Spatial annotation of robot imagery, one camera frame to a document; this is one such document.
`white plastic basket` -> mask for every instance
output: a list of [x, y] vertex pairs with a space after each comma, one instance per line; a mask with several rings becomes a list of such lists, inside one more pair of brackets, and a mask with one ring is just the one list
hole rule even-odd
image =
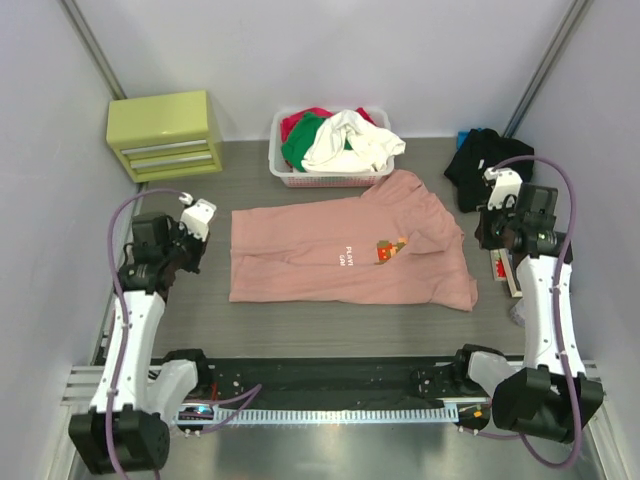
[[[371, 119], [379, 127], [391, 129], [389, 117], [379, 108], [365, 107]], [[286, 117], [293, 115], [299, 110], [287, 110], [279, 112], [273, 117], [271, 124], [271, 137], [269, 139], [269, 170], [276, 177], [284, 182], [287, 187], [369, 187], [378, 180], [393, 172], [393, 158], [387, 160], [387, 168], [382, 172], [366, 173], [310, 173], [299, 172], [290, 167], [282, 157], [282, 140], [280, 137], [280, 123]]]

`pink long-sleeve shirt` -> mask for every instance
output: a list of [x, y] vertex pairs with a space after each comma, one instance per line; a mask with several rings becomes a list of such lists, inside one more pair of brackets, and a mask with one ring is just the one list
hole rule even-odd
[[470, 311], [478, 299], [462, 230], [408, 171], [360, 197], [232, 215], [232, 302], [433, 302]]

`green clothing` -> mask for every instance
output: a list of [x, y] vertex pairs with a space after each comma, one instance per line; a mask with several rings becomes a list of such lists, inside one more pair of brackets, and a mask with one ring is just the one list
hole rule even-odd
[[326, 119], [307, 112], [293, 127], [287, 141], [282, 144], [282, 156], [296, 170], [304, 172], [302, 159], [316, 139], [316, 132]]

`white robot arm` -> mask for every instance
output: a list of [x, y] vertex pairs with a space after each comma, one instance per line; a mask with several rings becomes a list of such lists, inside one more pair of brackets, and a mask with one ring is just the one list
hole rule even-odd
[[564, 260], [560, 282], [554, 282], [565, 238], [554, 230], [557, 190], [523, 183], [509, 168], [488, 169], [485, 180], [493, 190], [480, 211], [476, 238], [484, 249], [507, 248], [513, 255], [525, 305], [524, 368], [516, 370], [504, 356], [479, 349], [468, 353], [467, 376], [492, 398], [490, 427], [570, 442], [575, 432], [554, 328], [554, 288], [560, 292], [560, 332], [583, 426], [602, 404], [603, 390], [586, 379], [576, 346], [569, 296], [571, 255]]
[[175, 273], [179, 269], [199, 272], [209, 224], [216, 213], [216, 206], [206, 200], [194, 202], [191, 196], [183, 195], [181, 201], [185, 209], [178, 222], [163, 213], [147, 213], [133, 219], [130, 259], [127, 254], [118, 271], [129, 314], [126, 349], [120, 352], [123, 305], [116, 300], [116, 328], [100, 384], [89, 412], [74, 415], [69, 425], [69, 435], [93, 474], [114, 471], [106, 451], [105, 413], [119, 355], [123, 358], [113, 405], [117, 425], [114, 440], [125, 471], [162, 468], [168, 456], [172, 418], [196, 386], [211, 385], [201, 351], [204, 368], [200, 368], [197, 353], [195, 357], [177, 355], [163, 364], [155, 382], [148, 380], [151, 349]]

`gray table surface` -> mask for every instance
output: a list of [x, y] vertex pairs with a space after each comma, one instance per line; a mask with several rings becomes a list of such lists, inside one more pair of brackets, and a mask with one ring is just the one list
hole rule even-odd
[[[465, 343], [524, 352], [524, 330], [509, 319], [514, 301], [492, 277], [488, 252], [473, 232], [476, 213], [461, 214], [455, 191], [442, 172], [455, 152], [455, 139], [407, 141], [396, 168], [415, 172], [456, 216], [467, 236], [464, 252], [478, 280], [479, 300], [465, 313], [439, 305], [351, 305], [338, 302], [232, 304], [228, 301], [231, 211], [359, 195], [362, 188], [291, 189], [271, 175], [267, 142], [224, 145], [224, 171], [152, 182], [205, 198], [218, 206], [200, 275], [179, 272], [158, 328], [154, 356], [177, 348], [202, 348], [210, 357], [327, 357], [453, 355]], [[147, 197], [142, 211], [179, 215], [170, 196]]]
[[[553, 462], [570, 445], [532, 439]], [[149, 472], [131, 480], [151, 480]], [[88, 480], [91, 477], [79, 477]], [[115, 475], [100, 477], [116, 480]], [[171, 441], [163, 480], [605, 480], [593, 440], [585, 432], [569, 470], [539, 464], [520, 440], [458, 433], [450, 424], [322, 425], [227, 428], [203, 438]]]

